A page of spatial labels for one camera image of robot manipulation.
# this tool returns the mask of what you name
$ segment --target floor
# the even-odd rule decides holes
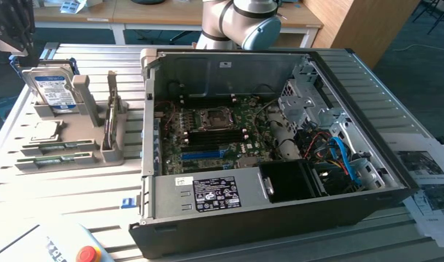
[[[424,14],[416,23],[412,17],[404,25],[394,43],[379,62],[375,73],[415,114],[435,136],[444,136],[444,51],[426,47],[403,49],[411,44],[432,45],[444,48],[444,22],[439,24],[431,35],[427,32],[435,22]],[[35,46],[39,51],[47,42],[73,44],[114,44],[113,33],[106,29],[57,29],[39,28],[35,34]],[[126,31],[129,44],[169,44],[177,31]],[[176,42],[190,45],[197,41],[194,32]],[[0,56],[0,63],[7,57]],[[0,97],[17,96],[23,88],[13,68],[0,64]]]

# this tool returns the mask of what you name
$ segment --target power supply label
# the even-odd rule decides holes
[[[198,212],[241,207],[236,177],[218,177],[193,181]]]

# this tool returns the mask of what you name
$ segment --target white cable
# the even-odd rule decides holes
[[[444,48],[435,47],[435,46],[431,46],[431,45],[419,45],[419,44],[415,44],[415,45],[408,45],[404,49],[394,49],[392,51],[407,51],[407,50],[411,49],[414,46],[423,46],[423,47],[428,47],[428,48],[434,48],[434,49],[444,50]]]

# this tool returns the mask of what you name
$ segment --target aluminum extrusion table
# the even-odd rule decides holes
[[[120,225],[136,222],[138,209],[120,209],[124,197],[141,190],[141,147],[145,86],[140,52],[145,46],[49,45],[45,57],[74,57],[79,71],[91,79],[97,101],[109,96],[108,72],[118,73],[118,90],[130,104],[126,126],[125,164],[122,166],[51,172],[23,176],[0,176],[0,243],[2,236],[51,213],[89,228],[117,261],[148,261],[142,258],[128,230]],[[380,132],[423,133],[431,136],[406,107],[376,79],[365,65],[348,51],[319,50],[343,85],[364,109]],[[25,87],[0,131],[0,165],[11,151],[13,139],[37,119],[33,95]],[[418,233],[404,206],[375,212],[352,227],[221,248],[160,261],[444,261],[444,248]]]

